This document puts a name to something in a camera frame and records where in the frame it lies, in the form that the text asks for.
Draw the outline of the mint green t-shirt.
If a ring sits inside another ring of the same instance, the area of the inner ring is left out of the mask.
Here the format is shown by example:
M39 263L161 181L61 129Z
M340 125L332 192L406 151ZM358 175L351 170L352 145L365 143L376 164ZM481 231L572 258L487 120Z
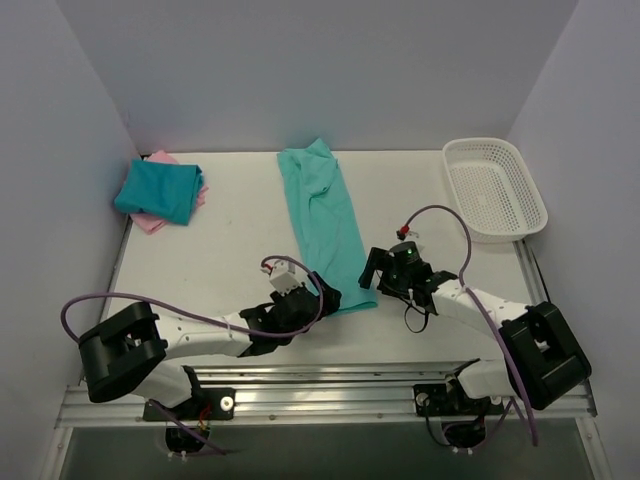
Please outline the mint green t-shirt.
M277 154L289 217L304 264L342 294L340 314L378 306L358 280L367 262L338 159L320 138Z

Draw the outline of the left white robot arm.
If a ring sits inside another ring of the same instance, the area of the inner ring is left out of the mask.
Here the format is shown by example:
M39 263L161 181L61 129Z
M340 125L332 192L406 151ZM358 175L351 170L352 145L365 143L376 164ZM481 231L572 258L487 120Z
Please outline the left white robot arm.
M194 417L204 395L194 369L180 359L267 355L341 306L341 292L317 272L305 282L287 282L289 289L274 281L270 302L226 315L220 325L160 315L147 301L130 304L79 338L90 400L106 403L134 394L179 419Z

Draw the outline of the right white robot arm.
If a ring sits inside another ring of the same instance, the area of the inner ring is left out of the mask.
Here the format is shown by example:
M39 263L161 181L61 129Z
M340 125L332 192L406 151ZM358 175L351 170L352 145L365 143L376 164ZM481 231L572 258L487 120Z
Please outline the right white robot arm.
M502 360L473 360L444 388L444 400L464 413L480 399L517 396L541 411L587 380L592 366L562 312L543 301L512 302L463 288L458 276L435 271L413 241L370 250L362 288L379 276L377 289L423 313L458 321L498 343Z

